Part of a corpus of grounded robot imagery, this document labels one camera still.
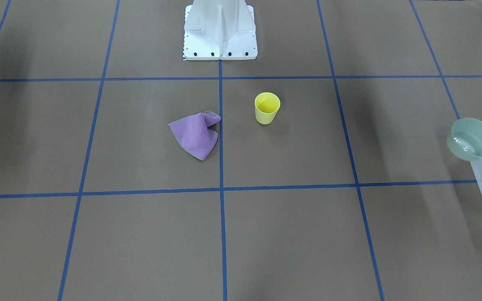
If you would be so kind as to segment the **green ceramic bowl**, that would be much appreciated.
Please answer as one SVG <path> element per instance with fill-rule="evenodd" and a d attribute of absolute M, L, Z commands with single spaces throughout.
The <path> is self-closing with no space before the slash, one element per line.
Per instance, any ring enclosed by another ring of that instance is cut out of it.
<path fill-rule="evenodd" d="M 453 122 L 446 138 L 450 152 L 465 161 L 482 159 L 482 121 L 461 118 Z"/>

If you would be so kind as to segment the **yellow plastic cup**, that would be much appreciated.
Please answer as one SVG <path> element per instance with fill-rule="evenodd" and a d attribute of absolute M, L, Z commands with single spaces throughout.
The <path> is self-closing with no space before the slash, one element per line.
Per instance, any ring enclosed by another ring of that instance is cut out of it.
<path fill-rule="evenodd" d="M 270 124 L 279 111 L 280 105 L 281 101 L 277 95 L 270 92 L 258 94 L 254 100 L 256 121 L 262 125 Z"/>

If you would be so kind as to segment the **purple cloth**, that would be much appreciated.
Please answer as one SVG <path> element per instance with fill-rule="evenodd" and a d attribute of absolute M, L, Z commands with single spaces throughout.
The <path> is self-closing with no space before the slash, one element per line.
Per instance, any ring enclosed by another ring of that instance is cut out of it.
<path fill-rule="evenodd" d="M 214 111 L 189 115 L 168 124 L 176 141 L 194 158 L 204 161 L 218 141 L 218 132 L 210 127 L 221 121 Z"/>

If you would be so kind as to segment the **white pedestal column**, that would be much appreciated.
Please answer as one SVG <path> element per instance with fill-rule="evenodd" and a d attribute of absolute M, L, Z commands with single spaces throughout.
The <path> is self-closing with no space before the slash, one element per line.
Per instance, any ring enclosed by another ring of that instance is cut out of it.
<path fill-rule="evenodd" d="M 182 57 L 187 61 L 258 57 L 254 8 L 244 0 L 194 0 L 185 7 Z"/>

